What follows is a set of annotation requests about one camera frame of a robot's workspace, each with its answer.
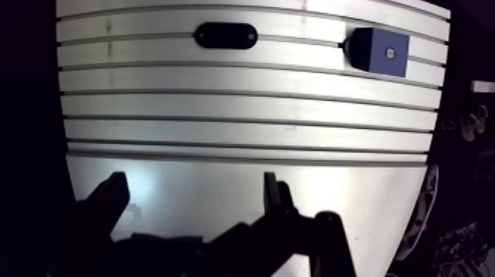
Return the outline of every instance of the aluminum surface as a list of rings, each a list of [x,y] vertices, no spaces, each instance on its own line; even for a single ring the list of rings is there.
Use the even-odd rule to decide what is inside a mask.
[[[400,83],[274,69],[194,66],[92,69],[60,72],[59,80],[61,91],[215,91],[224,94],[347,99],[427,109],[438,108],[441,96],[438,90]]]
[[[283,13],[286,13],[286,10],[305,10],[384,24],[443,41],[449,39],[449,24],[444,20],[396,5],[369,0],[58,0],[57,15],[63,17],[105,10],[191,4],[274,7],[283,9],[278,10]]]
[[[366,27],[339,19],[296,14],[236,10],[161,10],[61,21],[57,23],[57,40],[61,42],[115,37],[122,39],[119,36],[193,33],[197,26],[208,21],[248,23],[264,36],[338,43],[342,43],[354,28]],[[409,55],[445,63],[447,45],[410,36]]]
[[[204,236],[263,213],[263,172],[285,180],[299,212],[335,211],[343,219],[358,276],[385,275],[404,233],[425,169],[277,166],[136,161],[68,156],[74,194],[86,198],[112,171],[124,171],[130,205],[112,233]],[[277,276],[309,276],[307,259],[290,259]]]
[[[59,66],[105,66],[149,63],[236,63],[249,67],[281,66],[301,70],[348,70],[342,49],[279,41],[258,41],[249,50],[232,51],[202,49],[190,38],[114,41],[62,46],[57,50]],[[445,69],[425,63],[408,61],[405,79],[428,85],[442,86]]]
[[[367,125],[432,130],[437,114],[322,100],[201,94],[114,94],[62,97],[66,116],[266,120],[311,125]]]
[[[271,161],[318,161],[321,164],[331,164],[341,161],[351,162],[399,162],[424,163],[425,154],[390,154],[375,152],[339,152],[339,151],[302,151],[302,150],[269,150],[242,149],[224,147],[179,147],[166,145],[140,145],[123,143],[88,143],[69,142],[69,151],[77,152],[106,152],[128,155],[144,155],[150,158],[166,157],[206,157],[232,159],[259,159]]]
[[[340,127],[224,122],[65,120],[70,139],[124,139],[190,143],[428,151],[432,135]]]

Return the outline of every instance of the reflective metal surface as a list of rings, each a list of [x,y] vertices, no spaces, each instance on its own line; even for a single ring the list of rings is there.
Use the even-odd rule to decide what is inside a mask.
[[[432,139],[429,133],[300,125],[88,119],[67,119],[64,124],[66,136],[70,139],[182,141],[317,147],[321,150],[348,148],[423,152],[429,149]]]
[[[437,108],[441,96],[438,90],[400,83],[274,69],[195,66],[92,69],[63,71],[59,73],[59,80],[61,91],[214,91],[224,94],[337,98],[428,109]]]
[[[351,70],[346,66],[346,58],[342,49],[289,43],[278,41],[258,41],[249,50],[228,51],[202,49],[190,38],[168,38],[161,40],[113,41],[90,43],[58,48],[59,66],[146,66],[147,63],[237,63],[249,67],[265,67],[263,64],[274,64],[287,69],[293,66],[308,67],[306,70],[331,69]],[[442,86],[445,69],[424,63],[409,61],[406,79]]]
[[[124,142],[109,143],[69,142],[69,151],[120,155],[140,155],[147,158],[160,159],[164,157],[206,157],[230,158],[249,160],[270,160],[300,163],[314,161],[315,164],[348,164],[359,162],[370,163],[424,163],[426,154],[399,154],[377,152],[339,152],[339,151],[303,151],[303,150],[270,150],[270,149],[243,149],[225,147],[179,147],[169,145],[124,144]]]
[[[339,15],[356,18],[361,21],[376,22],[400,29],[417,32],[429,37],[447,41],[449,24],[438,18],[403,9],[396,5],[368,0],[58,0],[57,15],[60,17],[91,13],[102,10],[117,10],[137,7],[160,7],[177,5],[239,5],[251,7],[274,7],[279,12],[288,10],[305,10],[314,13]]]
[[[140,13],[119,13],[80,18],[57,23],[57,40],[88,42],[88,39],[115,38],[134,35],[174,35],[193,33],[197,26],[209,21],[243,22],[253,25],[261,36],[305,38],[342,43],[351,30],[366,27],[307,15],[237,10],[159,10]],[[409,55],[445,63],[447,45],[410,36]]]
[[[312,125],[367,125],[432,130],[436,113],[321,100],[200,94],[72,95],[62,97],[67,116],[267,120]]]
[[[67,157],[74,193],[86,198],[112,171],[124,171],[130,205],[114,238],[131,232],[213,239],[263,213],[263,172],[285,180],[299,212],[336,211],[358,276],[384,276],[413,210],[425,169],[276,166]],[[308,261],[289,260],[278,276],[309,276]]]

